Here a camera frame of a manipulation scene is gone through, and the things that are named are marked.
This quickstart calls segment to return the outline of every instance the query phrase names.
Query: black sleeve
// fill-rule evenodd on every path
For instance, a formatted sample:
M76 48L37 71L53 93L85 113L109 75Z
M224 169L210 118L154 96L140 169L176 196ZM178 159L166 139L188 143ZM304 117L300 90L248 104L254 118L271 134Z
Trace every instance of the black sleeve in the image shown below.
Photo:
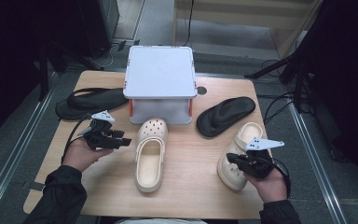
M265 203L260 211L262 224L299 224L298 213L288 200Z
M23 223L75 223L87 199L81 176L65 165L49 174L42 198Z

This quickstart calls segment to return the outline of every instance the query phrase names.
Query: storage box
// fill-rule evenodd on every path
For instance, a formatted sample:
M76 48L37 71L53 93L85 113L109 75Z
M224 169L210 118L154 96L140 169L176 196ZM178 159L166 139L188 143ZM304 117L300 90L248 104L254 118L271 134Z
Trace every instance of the storage box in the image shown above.
M131 123L154 117L168 124L190 123L197 96L192 49L131 47L123 92L130 100Z

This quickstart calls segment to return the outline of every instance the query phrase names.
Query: wooden furniture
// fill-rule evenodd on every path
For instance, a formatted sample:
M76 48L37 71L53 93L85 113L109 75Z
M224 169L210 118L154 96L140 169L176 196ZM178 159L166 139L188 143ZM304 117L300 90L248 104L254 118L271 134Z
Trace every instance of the wooden furniture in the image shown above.
M322 0L196 0L192 20L215 21L269 27L281 58L288 56L302 31L307 30ZM191 0L175 0L173 44L176 20L190 17Z
M119 88L124 85L123 73L84 72L76 89L89 87ZM232 218L255 219L262 210L255 187L248 183L243 191L227 187L217 174L217 162L246 122L263 121L250 80L197 77L197 86L207 93L198 95L193 102L193 120L188 125L169 126L164 157L161 187L152 193L142 193L135 186L136 134L141 125L130 123L128 105L110 111L116 119L113 129L125 132L131 138L128 147L121 147L91 165L82 177L88 192L83 215L118 217L177 217L177 218ZM248 96L255 100L255 111L212 139L200 135L196 128L198 115L223 100ZM84 122L79 131L90 123ZM60 166L64 145L75 122L61 121L49 147L35 182L44 183L47 175ZM42 196L32 190L23 206L30 213Z

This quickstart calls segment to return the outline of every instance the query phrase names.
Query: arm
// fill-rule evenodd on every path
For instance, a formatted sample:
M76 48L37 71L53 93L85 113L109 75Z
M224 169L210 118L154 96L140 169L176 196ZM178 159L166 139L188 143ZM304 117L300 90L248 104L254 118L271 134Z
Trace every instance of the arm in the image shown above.
M292 204L287 200L286 186L282 174L275 168L263 179L256 179L243 173L257 189L264 209L260 211L262 224L298 224L301 223Z
M48 175L43 196L23 223L75 223L87 199L82 172L111 149L92 150L83 138L75 140L56 171Z

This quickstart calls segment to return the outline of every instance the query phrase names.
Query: white bracket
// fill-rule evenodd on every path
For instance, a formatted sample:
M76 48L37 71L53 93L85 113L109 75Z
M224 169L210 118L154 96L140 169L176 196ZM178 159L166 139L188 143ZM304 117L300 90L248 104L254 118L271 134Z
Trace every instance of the white bracket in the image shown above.
M263 150L273 147L283 147L283 141L272 141L263 138L254 138L249 144L246 145L246 150Z
M107 110L97 113L97 114L93 114L91 115L92 119L101 119L101 120L106 120L106 121L115 121L115 119L110 116L110 114L107 112Z

